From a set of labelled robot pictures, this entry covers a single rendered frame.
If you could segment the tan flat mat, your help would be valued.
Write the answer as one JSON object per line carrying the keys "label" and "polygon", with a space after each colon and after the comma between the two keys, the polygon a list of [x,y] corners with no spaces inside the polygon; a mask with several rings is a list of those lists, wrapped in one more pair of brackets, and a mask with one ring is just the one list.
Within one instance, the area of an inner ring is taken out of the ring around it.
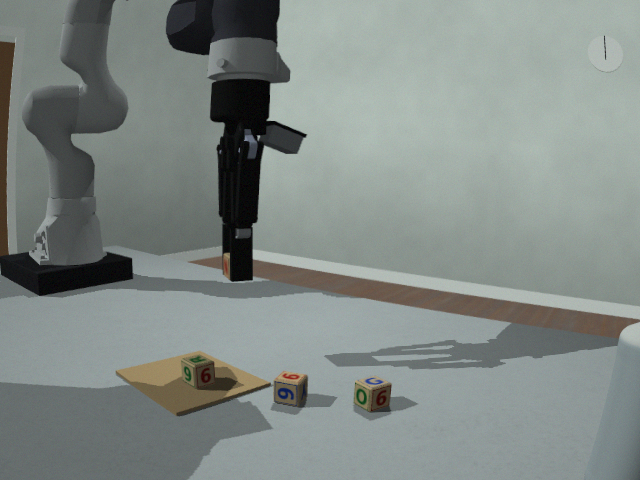
{"label": "tan flat mat", "polygon": [[[182,381],[181,359],[194,355],[214,361],[215,384],[196,389]],[[271,386],[202,351],[116,370],[116,374],[176,416]]]}

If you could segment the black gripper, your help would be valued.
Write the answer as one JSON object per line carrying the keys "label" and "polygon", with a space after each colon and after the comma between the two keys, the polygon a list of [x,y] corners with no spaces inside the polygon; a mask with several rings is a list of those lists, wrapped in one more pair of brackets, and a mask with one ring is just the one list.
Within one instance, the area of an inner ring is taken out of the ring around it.
{"label": "black gripper", "polygon": [[228,79],[212,83],[210,119],[225,123],[223,136],[231,135],[220,138],[217,155],[219,216],[223,223],[231,222],[222,224],[222,251],[230,253],[232,282],[253,280],[252,225],[258,219],[264,149],[263,141],[256,136],[255,121],[267,120],[269,107],[269,81]]}

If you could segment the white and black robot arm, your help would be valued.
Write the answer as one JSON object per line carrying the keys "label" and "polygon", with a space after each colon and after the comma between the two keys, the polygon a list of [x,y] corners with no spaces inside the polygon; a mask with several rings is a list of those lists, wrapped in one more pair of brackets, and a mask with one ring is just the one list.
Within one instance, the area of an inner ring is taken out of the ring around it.
{"label": "white and black robot arm", "polygon": [[[59,57],[81,82],[33,89],[23,102],[22,120],[44,148],[49,167],[46,217],[29,251],[39,265],[82,265],[107,255],[95,214],[95,164],[73,145],[71,134],[116,130],[127,116],[127,97],[107,66],[114,1],[68,0]],[[177,0],[166,34],[176,50],[209,55],[211,80],[286,83],[290,69],[277,52],[279,15],[280,0]],[[285,154],[298,154],[307,136],[276,121],[255,121],[255,128],[258,141]]]}

